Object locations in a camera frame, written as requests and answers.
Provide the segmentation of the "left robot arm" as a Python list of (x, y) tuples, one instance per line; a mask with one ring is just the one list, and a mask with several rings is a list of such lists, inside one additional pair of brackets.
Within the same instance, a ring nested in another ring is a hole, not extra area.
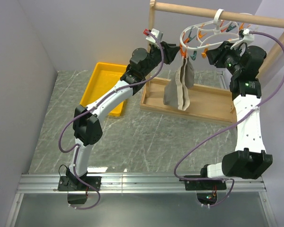
[(180, 47), (162, 41), (160, 47), (153, 44), (150, 50), (137, 48), (119, 81), (100, 99), (87, 105), (79, 105), (75, 109), (73, 122), (76, 150), (72, 164), (66, 171), (69, 185), (81, 190), (86, 185), (88, 157), (93, 145), (103, 135), (101, 124), (106, 116), (121, 102), (135, 95), (145, 84), (146, 76), (158, 65), (171, 64)]

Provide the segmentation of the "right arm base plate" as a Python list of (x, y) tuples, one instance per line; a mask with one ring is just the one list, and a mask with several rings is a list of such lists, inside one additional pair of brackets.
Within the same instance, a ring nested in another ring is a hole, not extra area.
[(212, 190), (226, 190), (227, 186), (225, 182), (221, 180), (195, 180), (200, 178), (198, 175), (185, 175), (185, 178), (192, 178), (193, 180), (180, 180), (185, 184), (186, 191), (212, 191)]

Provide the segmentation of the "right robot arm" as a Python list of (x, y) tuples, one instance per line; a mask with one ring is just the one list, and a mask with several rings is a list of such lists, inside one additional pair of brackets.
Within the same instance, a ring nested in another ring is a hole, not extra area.
[(234, 152), (225, 155), (220, 163), (207, 165), (206, 173), (199, 177), (205, 189), (215, 185), (216, 178), (258, 179), (273, 163), (262, 140), (259, 109), (262, 92), (256, 78), (266, 51), (246, 43), (242, 46), (244, 50), (224, 41), (206, 53), (211, 65), (226, 68), (231, 73), (230, 91), (238, 124)]

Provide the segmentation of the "grey underwear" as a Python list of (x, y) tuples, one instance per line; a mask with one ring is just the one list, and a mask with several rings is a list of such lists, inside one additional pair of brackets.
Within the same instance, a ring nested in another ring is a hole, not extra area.
[(190, 106), (188, 89), (195, 83), (195, 71), (189, 58), (182, 57), (181, 66), (164, 88), (164, 105), (185, 111)]

